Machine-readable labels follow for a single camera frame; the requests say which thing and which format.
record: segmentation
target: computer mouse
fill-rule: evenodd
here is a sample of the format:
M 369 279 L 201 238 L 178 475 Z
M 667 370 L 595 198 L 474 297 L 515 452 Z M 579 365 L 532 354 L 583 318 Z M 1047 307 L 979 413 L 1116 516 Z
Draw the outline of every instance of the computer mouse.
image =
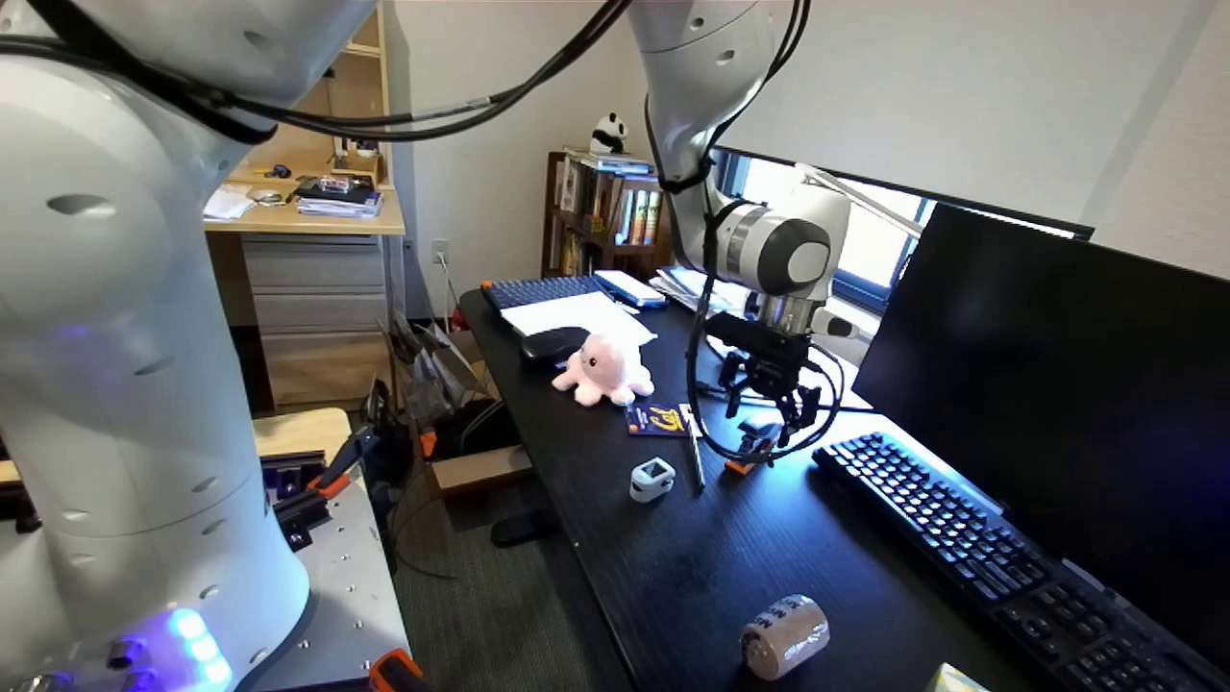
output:
M 540 331 L 522 340 L 522 359 L 528 361 L 567 361 L 579 341 L 587 340 L 583 326 L 556 326 L 556 331 Z

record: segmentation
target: drawer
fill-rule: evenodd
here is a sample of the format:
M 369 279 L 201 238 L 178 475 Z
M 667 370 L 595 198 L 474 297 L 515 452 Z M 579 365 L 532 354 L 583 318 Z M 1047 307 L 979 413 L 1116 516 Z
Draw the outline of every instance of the drawer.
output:
M 262 335 L 347 335 L 347 331 L 390 331 L 385 297 L 285 297 L 264 292 L 253 299 Z
M 356 404 L 390 382 L 385 335 L 273 335 L 264 340 L 273 404 Z
M 253 292 L 385 297 L 381 238 L 246 238 Z

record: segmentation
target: keyboard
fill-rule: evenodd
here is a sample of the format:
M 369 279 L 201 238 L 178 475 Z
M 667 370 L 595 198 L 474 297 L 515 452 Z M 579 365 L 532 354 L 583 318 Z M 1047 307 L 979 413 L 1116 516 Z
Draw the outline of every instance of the keyboard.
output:
M 497 313 L 522 307 L 522 304 L 544 304 L 544 299 L 561 299 L 561 297 L 579 297 L 579 292 L 602 292 L 602 283 L 583 274 L 583 279 L 499 283 L 499 286 L 490 288 Z
M 1083 585 L 1062 562 L 1048 562 L 1028 534 L 995 516 L 969 488 L 918 467 L 884 436 L 829 441 L 816 467 L 837 488 L 869 499 L 905 539 L 966 591 L 1001 634 L 1006 634 L 1062 687 L 1078 692 L 1214 692 L 1230 687 L 1206 661 L 1165 648 Z

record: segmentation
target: wooden shelf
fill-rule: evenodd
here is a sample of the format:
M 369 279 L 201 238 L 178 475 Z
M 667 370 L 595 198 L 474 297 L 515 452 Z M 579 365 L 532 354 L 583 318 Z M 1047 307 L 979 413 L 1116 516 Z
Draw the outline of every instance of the wooden shelf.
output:
M 669 199 L 647 170 L 595 170 L 567 151 L 545 160 L 544 279 L 602 265 L 650 279 L 667 265 Z
M 351 53 L 351 58 L 367 58 L 367 62 L 381 62 L 381 47 L 367 47 L 367 43 L 347 43 L 347 49 L 344 53 Z
M 317 408 L 296 415 L 253 418 L 253 440 L 262 458 L 323 453 L 336 458 L 351 440 L 351 418 L 344 408 Z M 18 475 L 0 458 L 0 485 L 18 485 Z
M 401 215 L 401 199 L 397 188 L 381 185 L 381 215 L 377 220 L 344 220 L 344 215 L 300 215 L 296 206 L 276 206 L 276 207 L 251 207 L 244 220 L 236 222 L 204 222 L 209 234 L 353 234 L 353 238 L 390 238 L 390 234 L 405 234 L 405 215 Z

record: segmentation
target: light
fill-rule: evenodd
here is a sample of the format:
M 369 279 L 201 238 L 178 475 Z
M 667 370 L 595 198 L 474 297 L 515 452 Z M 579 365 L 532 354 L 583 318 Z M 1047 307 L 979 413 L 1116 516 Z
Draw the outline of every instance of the light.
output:
M 173 609 L 173 612 L 164 616 L 164 631 L 168 631 L 173 640 L 183 640 L 183 641 L 209 634 L 204 620 L 201 620 L 195 612 L 187 612 L 187 609 Z
M 187 640 L 183 649 L 187 649 L 187 657 L 191 657 L 195 664 L 209 664 L 209 661 L 219 661 L 219 657 L 223 657 L 223 649 L 214 648 L 214 640 Z
M 226 687 L 232 685 L 232 664 L 226 657 L 214 657 L 201 670 L 204 685 Z

